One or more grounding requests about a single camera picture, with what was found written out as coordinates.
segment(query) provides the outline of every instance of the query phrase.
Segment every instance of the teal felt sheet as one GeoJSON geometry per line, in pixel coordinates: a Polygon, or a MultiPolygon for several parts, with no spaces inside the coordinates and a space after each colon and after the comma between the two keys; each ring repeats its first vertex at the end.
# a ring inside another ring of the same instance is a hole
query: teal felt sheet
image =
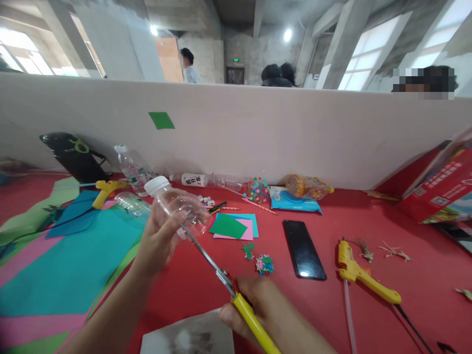
{"type": "Polygon", "coordinates": [[[90,227],[64,237],[0,289],[1,316],[84,314],[143,231],[102,210],[90,227]]]}

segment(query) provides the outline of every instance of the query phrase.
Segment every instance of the yellow glue gun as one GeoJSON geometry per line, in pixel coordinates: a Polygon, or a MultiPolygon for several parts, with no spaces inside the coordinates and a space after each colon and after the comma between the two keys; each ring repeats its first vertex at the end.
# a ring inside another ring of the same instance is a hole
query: yellow glue gun
{"type": "Polygon", "coordinates": [[[128,185],[128,181],[97,181],[95,187],[97,189],[100,189],[100,194],[98,195],[97,199],[95,199],[95,202],[93,202],[92,207],[94,207],[95,209],[102,209],[103,204],[105,203],[111,192],[117,189],[126,188],[128,185]]]}
{"type": "Polygon", "coordinates": [[[379,282],[375,281],[357,264],[353,257],[353,249],[349,246],[346,239],[343,237],[338,246],[338,262],[345,266],[346,269],[339,269],[341,278],[346,279],[350,283],[354,283],[359,279],[365,286],[375,292],[385,301],[395,305],[402,302],[400,294],[396,291],[386,288],[379,282]]]}

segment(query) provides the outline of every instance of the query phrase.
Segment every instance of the bottle cap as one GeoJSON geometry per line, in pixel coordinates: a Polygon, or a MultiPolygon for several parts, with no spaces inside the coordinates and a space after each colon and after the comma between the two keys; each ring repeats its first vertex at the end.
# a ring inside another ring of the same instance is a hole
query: bottle cap
{"type": "Polygon", "coordinates": [[[124,153],[128,151],[128,148],[126,147],[126,145],[115,145],[115,151],[117,153],[124,153]]]}
{"type": "Polygon", "coordinates": [[[149,195],[154,195],[159,189],[165,187],[166,185],[171,185],[167,178],[164,176],[159,176],[151,179],[148,183],[144,185],[144,189],[149,195]]]}

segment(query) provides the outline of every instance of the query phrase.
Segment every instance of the bottle label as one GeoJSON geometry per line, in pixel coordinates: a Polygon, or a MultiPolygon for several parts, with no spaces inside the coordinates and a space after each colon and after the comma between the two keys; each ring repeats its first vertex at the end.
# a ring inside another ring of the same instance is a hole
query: bottle label
{"type": "Polygon", "coordinates": [[[182,174],[181,182],[183,185],[206,187],[204,185],[205,175],[182,174]]]}

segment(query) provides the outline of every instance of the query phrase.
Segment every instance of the smartphone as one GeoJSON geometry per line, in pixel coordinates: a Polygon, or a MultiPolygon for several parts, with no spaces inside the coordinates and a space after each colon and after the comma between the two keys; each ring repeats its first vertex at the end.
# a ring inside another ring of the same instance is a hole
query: smartphone
{"type": "Polygon", "coordinates": [[[326,280],[326,273],[310,234],[302,221],[284,220],[285,237],[289,245],[295,275],[302,279],[326,280]]]}

